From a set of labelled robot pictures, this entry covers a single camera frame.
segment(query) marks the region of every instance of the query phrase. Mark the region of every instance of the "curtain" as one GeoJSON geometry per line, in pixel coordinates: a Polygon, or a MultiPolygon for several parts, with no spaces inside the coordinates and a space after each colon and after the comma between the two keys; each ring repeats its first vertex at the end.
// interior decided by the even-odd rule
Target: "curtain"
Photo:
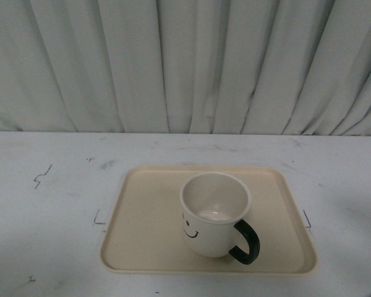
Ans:
{"type": "Polygon", "coordinates": [[[0,131],[371,136],[371,1],[0,0],[0,131]]]}

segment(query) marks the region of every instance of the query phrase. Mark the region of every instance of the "plastic tray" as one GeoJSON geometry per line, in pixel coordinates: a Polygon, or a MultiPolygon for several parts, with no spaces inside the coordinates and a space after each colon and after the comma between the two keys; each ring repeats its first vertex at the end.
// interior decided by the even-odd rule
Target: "plastic tray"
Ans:
{"type": "Polygon", "coordinates": [[[115,273],[202,273],[301,275],[317,257],[283,175],[267,167],[143,166],[124,180],[101,248],[104,266],[115,273]],[[227,172],[252,193],[245,217],[257,232],[257,260],[243,265],[231,256],[194,253],[182,237],[179,192],[191,176],[227,172]]]}

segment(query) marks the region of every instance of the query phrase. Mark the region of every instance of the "mug handle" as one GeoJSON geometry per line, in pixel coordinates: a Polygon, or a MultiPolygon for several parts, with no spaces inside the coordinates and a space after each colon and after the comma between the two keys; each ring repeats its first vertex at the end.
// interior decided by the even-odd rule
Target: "mug handle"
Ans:
{"type": "Polygon", "coordinates": [[[249,253],[242,251],[238,246],[234,246],[229,254],[233,256],[240,263],[249,265],[251,264],[260,253],[260,240],[252,227],[243,220],[240,220],[234,225],[235,229],[239,231],[246,239],[249,245],[249,253]]]}

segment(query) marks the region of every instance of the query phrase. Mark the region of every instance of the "white mug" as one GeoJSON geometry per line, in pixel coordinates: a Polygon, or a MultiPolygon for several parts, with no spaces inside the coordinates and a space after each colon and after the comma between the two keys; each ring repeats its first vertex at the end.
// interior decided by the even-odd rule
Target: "white mug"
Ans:
{"type": "Polygon", "coordinates": [[[180,193],[183,234],[186,243],[200,255],[232,255],[251,264],[260,252],[256,232],[242,218],[250,210],[252,198],[247,186],[235,176],[204,172],[190,178],[180,193]],[[241,235],[249,253],[236,244],[241,235]]]}

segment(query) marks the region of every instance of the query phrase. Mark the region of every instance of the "table surface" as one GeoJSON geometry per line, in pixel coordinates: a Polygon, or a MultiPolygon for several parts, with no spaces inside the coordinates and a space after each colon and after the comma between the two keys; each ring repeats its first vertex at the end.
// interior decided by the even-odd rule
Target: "table surface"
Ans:
{"type": "Polygon", "coordinates": [[[371,137],[0,132],[0,296],[371,296],[371,137]],[[106,228],[124,177],[141,165],[278,169],[317,269],[302,277],[107,271],[106,228]]]}

